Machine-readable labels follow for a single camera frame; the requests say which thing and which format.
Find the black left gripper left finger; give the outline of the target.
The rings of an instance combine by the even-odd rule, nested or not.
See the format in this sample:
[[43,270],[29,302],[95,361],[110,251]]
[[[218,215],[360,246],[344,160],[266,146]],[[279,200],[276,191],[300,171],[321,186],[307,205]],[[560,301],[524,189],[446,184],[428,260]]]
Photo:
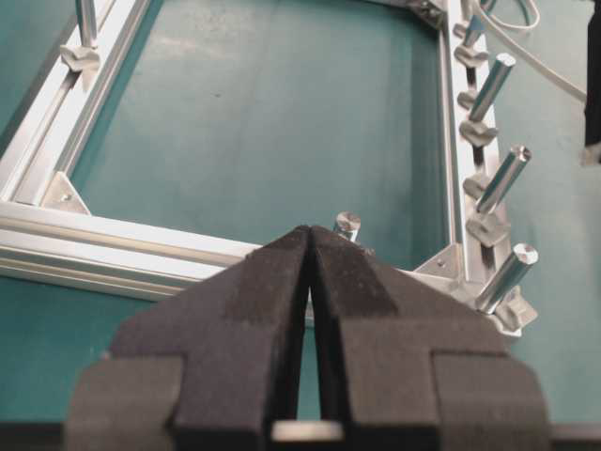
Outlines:
[[69,450],[264,450],[296,416],[310,230],[124,320],[69,405]]

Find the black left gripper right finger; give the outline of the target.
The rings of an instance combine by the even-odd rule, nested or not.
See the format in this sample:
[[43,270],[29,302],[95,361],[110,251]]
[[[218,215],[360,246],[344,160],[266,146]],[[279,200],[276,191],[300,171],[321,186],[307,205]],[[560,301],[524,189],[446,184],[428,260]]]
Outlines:
[[311,230],[320,409],[347,450],[547,450],[535,373],[492,322]]

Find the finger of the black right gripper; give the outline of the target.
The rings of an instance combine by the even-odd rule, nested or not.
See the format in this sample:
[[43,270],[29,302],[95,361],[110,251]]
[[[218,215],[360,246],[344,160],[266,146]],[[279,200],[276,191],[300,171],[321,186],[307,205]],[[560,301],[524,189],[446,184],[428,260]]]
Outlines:
[[588,25],[587,96],[585,146],[582,164],[600,164],[600,9],[593,11]]

